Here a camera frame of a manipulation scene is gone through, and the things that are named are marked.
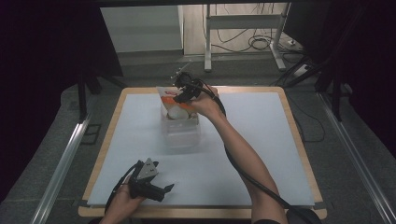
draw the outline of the metal rail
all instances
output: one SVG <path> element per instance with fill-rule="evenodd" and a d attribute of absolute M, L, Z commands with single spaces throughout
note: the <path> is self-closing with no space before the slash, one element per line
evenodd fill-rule
<path fill-rule="evenodd" d="M 76 151 L 78 149 L 79 143 L 81 142 L 82 136 L 84 135 L 85 130 L 90 122 L 92 116 L 92 109 L 97 101 L 97 96 L 92 95 L 90 97 L 90 101 L 88 102 L 88 114 L 87 118 L 82 122 L 78 123 L 75 130 L 73 131 L 72 136 L 64 150 L 64 154 L 59 160 L 58 166 L 55 169 L 55 172 L 52 175 L 49 184 L 47 185 L 46 191 L 44 192 L 43 197 L 41 198 L 40 203 L 38 204 L 37 209 L 32 217 L 30 223 L 39 224 L 45 223 L 50 214 L 50 210 L 52 209 L 53 204 L 55 203 L 56 197 L 58 196 L 59 190 L 64 183 L 64 179 L 67 175 L 67 172 L 70 168 L 70 165 L 76 155 Z"/>
<path fill-rule="evenodd" d="M 338 134 L 341 142 L 343 143 L 346 152 L 351 159 L 353 165 L 355 166 L 356 171 L 361 177 L 361 181 L 369 192 L 375 206 L 380 214 L 380 216 L 384 219 L 386 224 L 394 224 L 396 223 L 396 216 L 391 207 L 387 197 L 385 196 L 382 189 L 379 187 L 378 183 L 375 181 L 373 175 L 371 174 L 369 168 L 366 166 L 359 150 L 354 145 L 353 141 L 349 137 L 347 130 L 345 129 L 342 122 L 338 121 L 335 115 L 332 112 L 331 105 L 327 94 L 318 93 L 318 97 L 323 103 L 323 107 L 326 110 L 326 113 L 334 127 L 335 131 Z"/>

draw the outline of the black sleeve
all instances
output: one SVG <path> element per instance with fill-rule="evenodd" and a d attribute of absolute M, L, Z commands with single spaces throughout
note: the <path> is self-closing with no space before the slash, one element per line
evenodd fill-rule
<path fill-rule="evenodd" d="M 277 221 L 271 219 L 260 219 L 254 222 L 254 224 L 279 224 Z"/>

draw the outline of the black cable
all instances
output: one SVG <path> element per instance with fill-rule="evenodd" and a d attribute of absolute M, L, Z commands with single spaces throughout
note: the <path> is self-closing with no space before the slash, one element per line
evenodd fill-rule
<path fill-rule="evenodd" d="M 207 87 L 207 89 L 208 89 L 213 95 L 216 95 L 216 94 L 209 88 L 209 85 L 207 85 L 203 80 L 201 80 L 200 78 L 196 78 L 196 80 L 202 82 L 202 83 Z"/>
<path fill-rule="evenodd" d="M 286 48 L 285 46 L 283 46 L 281 43 L 278 43 L 277 44 L 277 49 L 280 51 L 280 52 L 287 52 L 287 53 L 301 53 L 301 54 L 306 54 L 306 52 L 305 52 L 305 50 L 303 50 L 303 49 L 288 49 L 288 48 Z"/>
<path fill-rule="evenodd" d="M 288 77 L 289 77 L 291 74 L 294 74 L 294 72 L 297 71 L 297 69 L 300 68 L 301 64 L 307 62 L 308 59 L 309 59 L 308 56 L 304 55 L 304 57 L 303 57 L 299 62 L 297 62 L 297 64 L 295 64 L 295 65 L 292 66 L 290 69 L 288 69 L 286 72 L 284 72 L 284 73 L 282 74 L 282 76 L 280 76 L 279 79 L 277 79 L 276 81 L 274 81 L 273 83 L 271 83 L 269 86 L 275 85 L 275 86 L 283 87 L 283 86 L 285 85 L 286 80 L 288 79 Z"/>
<path fill-rule="evenodd" d="M 293 118 L 296 121 L 297 128 L 298 128 L 299 134 L 301 136 L 301 139 L 303 140 L 303 143 L 305 143 L 305 135 L 304 135 L 303 125 L 301 125 L 300 121 L 297 120 L 297 118 L 294 116 L 293 113 L 291 113 L 291 114 L 293 115 Z"/>
<path fill-rule="evenodd" d="M 110 193 L 110 196 L 107 199 L 107 203 L 105 206 L 105 213 L 107 211 L 107 208 L 110 206 L 111 201 L 113 201 L 114 196 L 117 194 L 117 190 L 120 188 L 120 186 L 123 184 L 123 181 L 125 180 L 126 176 L 131 173 L 131 171 L 136 167 L 136 164 L 133 165 L 131 168 L 128 169 L 128 171 L 125 173 L 125 175 L 123 175 L 119 182 L 116 184 L 116 186 L 114 186 L 113 190 Z"/>
<path fill-rule="evenodd" d="M 271 14 L 274 14 L 274 4 L 275 3 L 273 3 L 273 8 L 272 8 L 272 10 L 271 10 Z"/>
<path fill-rule="evenodd" d="M 252 13 L 256 8 L 259 9 L 259 6 L 260 6 L 260 4 L 257 4 L 257 5 L 252 9 L 252 11 L 251 11 L 250 13 Z M 204 32 L 204 37 L 206 38 L 205 25 L 204 25 L 204 5 L 202 5 L 201 10 L 202 10 L 202 28 L 203 28 L 203 32 Z M 243 30 L 241 33 L 235 35 L 234 37 L 232 37 L 232 38 L 230 38 L 230 39 L 228 39 L 228 40 L 222 40 L 222 39 L 221 39 L 221 37 L 220 37 L 220 35 L 219 35 L 219 30 L 217 30 L 217 33 L 218 33 L 219 41 L 220 41 L 221 43 L 225 44 L 225 43 L 227 43 L 227 42 L 230 42 L 230 41 L 236 39 L 238 36 L 240 36 L 241 34 L 243 34 L 244 32 L 246 32 L 247 30 L 250 30 L 250 29 L 245 29 L 245 30 Z M 225 48 L 225 47 L 223 47 L 223 46 L 215 45 L 215 44 L 211 44 L 211 46 L 212 46 L 212 47 L 216 47 L 216 48 L 220 48 L 220 49 L 224 49 L 224 50 L 227 50 L 227 51 L 230 51 L 230 52 L 244 52 L 244 51 L 247 51 L 247 50 L 252 49 L 252 48 L 254 48 L 254 49 L 256 49 L 256 50 L 265 50 L 265 49 L 267 49 L 267 48 L 269 47 L 269 42 L 268 42 L 268 40 L 267 40 L 265 37 L 268 37 L 268 36 L 256 35 L 256 32 L 257 32 L 257 29 L 254 30 L 253 36 L 247 41 L 248 47 L 247 47 L 246 49 L 239 49 L 239 50 L 227 49 L 227 48 Z M 255 44 L 256 44 L 257 42 L 265 42 L 265 43 L 266 43 L 266 46 L 265 46 L 265 47 L 261 47 L 261 48 L 256 47 Z"/>
<path fill-rule="evenodd" d="M 247 179 L 251 184 L 253 184 L 256 188 L 262 190 L 263 192 L 265 192 L 266 194 L 268 194 L 271 198 L 273 198 L 274 200 L 276 200 L 278 203 L 280 203 L 285 209 L 289 209 L 292 213 L 294 213 L 295 215 L 297 215 L 297 217 L 299 217 L 300 219 L 302 219 L 306 224 L 313 224 L 311 222 L 311 220 L 309 220 L 306 216 L 304 216 L 301 212 L 299 212 L 295 207 L 291 206 L 288 202 L 286 202 L 285 200 L 283 200 L 279 195 L 275 194 L 273 191 L 271 191 L 270 189 L 268 189 L 267 187 L 265 187 L 264 185 L 262 185 L 260 182 L 258 182 L 257 180 L 255 180 L 253 177 L 251 177 L 250 175 L 248 175 L 244 170 L 242 170 L 238 164 L 235 162 L 235 160 L 233 159 L 233 157 L 231 156 L 231 154 L 228 152 L 228 149 L 226 146 L 224 146 L 226 154 L 227 154 L 227 158 L 230 160 L 231 165 L 233 166 L 233 168 L 235 168 L 235 170 L 241 175 L 243 176 L 245 179 Z"/>
<path fill-rule="evenodd" d="M 295 54 L 302 54 L 302 53 L 294 53 L 294 52 L 289 52 L 289 53 L 282 53 L 282 59 L 285 60 L 288 63 L 297 63 L 295 61 L 291 61 L 290 59 L 287 59 L 285 56 L 286 55 L 295 55 Z"/>
<path fill-rule="evenodd" d="M 226 115 L 226 114 L 225 114 L 224 105 L 222 104 L 220 98 L 219 98 L 218 96 L 216 96 L 216 94 L 215 94 L 212 90 L 210 90 L 210 88 L 209 88 L 209 90 L 207 90 L 207 89 L 205 89 L 205 88 L 202 88 L 202 87 L 200 87 L 200 86 L 198 86 L 198 85 L 194 85 L 194 84 L 191 84 L 191 83 L 183 82 L 183 84 L 185 84 L 185 85 L 187 85 L 187 86 L 191 86 L 191 87 L 197 88 L 197 89 L 203 91 L 204 93 L 208 94 L 208 95 L 210 96 L 210 98 L 212 98 L 212 99 L 219 105 L 221 112 L 223 112 L 223 114 Z"/>
<path fill-rule="evenodd" d="M 322 134 L 322 136 L 319 138 L 319 140 L 305 140 L 305 142 L 308 142 L 308 143 L 322 142 L 322 141 L 324 140 L 325 136 L 326 136 L 326 130 L 324 129 L 322 122 L 320 122 L 320 120 L 317 119 L 317 118 L 315 118 L 314 116 L 309 115 L 308 113 L 306 113 L 305 111 L 303 111 L 303 110 L 297 105 L 297 103 L 290 97 L 289 94 L 287 94 L 286 92 L 285 92 L 285 94 L 286 94 L 286 97 L 288 97 L 288 99 L 289 99 L 289 100 L 290 100 L 301 112 L 303 112 L 303 113 L 304 113 L 306 116 L 308 116 L 309 118 L 314 119 L 314 120 L 320 125 L 320 128 L 321 128 L 321 130 L 322 130 L 322 132 L 323 132 L 323 134 Z"/>

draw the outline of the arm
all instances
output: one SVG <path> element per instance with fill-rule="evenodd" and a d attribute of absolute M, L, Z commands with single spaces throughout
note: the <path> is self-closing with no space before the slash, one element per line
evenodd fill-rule
<path fill-rule="evenodd" d="M 132 199 L 130 196 L 127 184 L 123 184 L 117 190 L 116 196 L 111 201 L 105 216 L 100 221 L 100 224 L 116 224 L 121 223 L 125 218 L 128 218 L 137 209 L 145 198 L 137 197 Z"/>
<path fill-rule="evenodd" d="M 217 90 L 209 87 L 216 95 Z M 190 104 L 198 113 L 207 117 L 215 126 L 224 145 L 236 163 L 247 174 L 252 176 L 265 187 L 278 194 L 276 184 L 268 172 L 262 159 L 251 145 L 239 134 L 233 125 L 226 119 L 219 106 L 206 93 L 191 101 Z M 251 219 L 254 223 L 259 219 L 272 219 L 279 223 L 288 223 L 283 207 L 266 193 L 250 184 L 242 177 L 252 201 Z"/>

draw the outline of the white wall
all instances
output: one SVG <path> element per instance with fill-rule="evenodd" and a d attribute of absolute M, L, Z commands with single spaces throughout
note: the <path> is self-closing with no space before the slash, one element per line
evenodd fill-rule
<path fill-rule="evenodd" d="M 103 7 L 101 11 L 116 52 L 183 49 L 181 7 Z"/>

